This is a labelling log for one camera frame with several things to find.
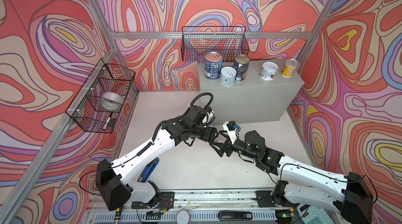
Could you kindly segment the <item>teal can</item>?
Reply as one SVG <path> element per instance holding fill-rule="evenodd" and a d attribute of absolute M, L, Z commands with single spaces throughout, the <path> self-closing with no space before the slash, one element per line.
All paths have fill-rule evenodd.
<path fill-rule="evenodd" d="M 220 71 L 220 83 L 223 86 L 230 87 L 234 84 L 237 71 L 233 67 L 223 67 Z"/>
<path fill-rule="evenodd" d="M 278 70 L 277 64 L 273 62 L 265 62 L 262 64 L 260 78 L 265 81 L 273 80 L 277 70 Z"/>

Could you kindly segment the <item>large blue-label can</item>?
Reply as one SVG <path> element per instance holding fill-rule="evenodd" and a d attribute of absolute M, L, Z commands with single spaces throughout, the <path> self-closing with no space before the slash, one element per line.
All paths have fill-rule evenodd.
<path fill-rule="evenodd" d="M 218 79 L 222 68 L 223 56 L 218 52 L 209 52 L 204 57 L 204 74 L 208 79 Z"/>

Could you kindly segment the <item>teal can front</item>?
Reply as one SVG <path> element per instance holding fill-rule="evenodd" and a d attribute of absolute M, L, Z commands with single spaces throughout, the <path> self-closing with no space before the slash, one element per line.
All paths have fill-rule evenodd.
<path fill-rule="evenodd" d="M 262 64 L 260 78 L 265 81 L 273 80 L 277 70 L 278 70 L 277 64 L 273 62 L 265 62 Z"/>

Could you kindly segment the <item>chopped tomato can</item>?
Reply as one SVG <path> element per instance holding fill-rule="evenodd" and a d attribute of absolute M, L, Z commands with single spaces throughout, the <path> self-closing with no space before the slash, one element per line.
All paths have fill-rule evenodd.
<path fill-rule="evenodd" d="M 250 58 L 247 55 L 239 54 L 234 58 L 233 68 L 236 70 L 236 80 L 242 81 L 246 78 Z"/>

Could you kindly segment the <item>small orange-label can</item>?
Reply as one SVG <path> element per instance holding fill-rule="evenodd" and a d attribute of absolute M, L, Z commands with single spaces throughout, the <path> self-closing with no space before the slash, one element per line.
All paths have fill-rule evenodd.
<path fill-rule="evenodd" d="M 284 67 L 280 71 L 280 75 L 285 78 L 292 78 L 299 67 L 299 61 L 295 59 L 287 59 L 284 63 Z"/>

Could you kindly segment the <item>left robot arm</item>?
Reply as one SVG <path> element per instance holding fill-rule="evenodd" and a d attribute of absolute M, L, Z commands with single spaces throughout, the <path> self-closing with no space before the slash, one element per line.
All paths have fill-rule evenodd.
<path fill-rule="evenodd" d="M 214 118 L 211 108 L 189 106 L 183 115 L 161 121 L 152 137 L 130 153 L 112 162 L 99 162 L 95 185 L 108 210 L 116 210 L 127 202 L 154 206 L 159 189 L 153 182 L 137 182 L 138 173 L 162 153 L 187 143 L 188 139 L 213 142 L 218 136 L 216 128 L 209 126 Z"/>

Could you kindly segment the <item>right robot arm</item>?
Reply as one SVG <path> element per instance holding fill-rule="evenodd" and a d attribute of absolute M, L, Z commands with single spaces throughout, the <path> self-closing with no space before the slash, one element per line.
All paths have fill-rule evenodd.
<path fill-rule="evenodd" d="M 239 138 L 240 126 L 234 121 L 223 124 L 220 135 L 226 138 L 219 143 L 218 154 L 233 153 L 255 164 L 269 175 L 278 176 L 271 192 L 276 204 L 307 204 L 340 214 L 351 224 L 372 222 L 373 195 L 365 183 L 366 176 L 349 172 L 348 175 L 332 173 L 298 162 L 282 152 L 268 148 L 265 139 L 256 131 Z"/>

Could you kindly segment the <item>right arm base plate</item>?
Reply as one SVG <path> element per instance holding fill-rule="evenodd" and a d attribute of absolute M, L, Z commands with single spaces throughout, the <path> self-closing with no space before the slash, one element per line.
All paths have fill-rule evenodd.
<path fill-rule="evenodd" d="M 284 192 L 272 191 L 272 190 L 258 190 L 255 192 L 255 201 L 258 202 L 258 206 L 263 207 L 292 207 L 284 196 Z"/>

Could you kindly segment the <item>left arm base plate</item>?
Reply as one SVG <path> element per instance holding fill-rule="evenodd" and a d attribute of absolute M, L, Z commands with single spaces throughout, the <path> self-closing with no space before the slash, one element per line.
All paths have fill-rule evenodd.
<path fill-rule="evenodd" d="M 175 192 L 161 191 L 153 181 L 137 183 L 131 200 L 132 209 L 169 210 L 174 206 Z"/>

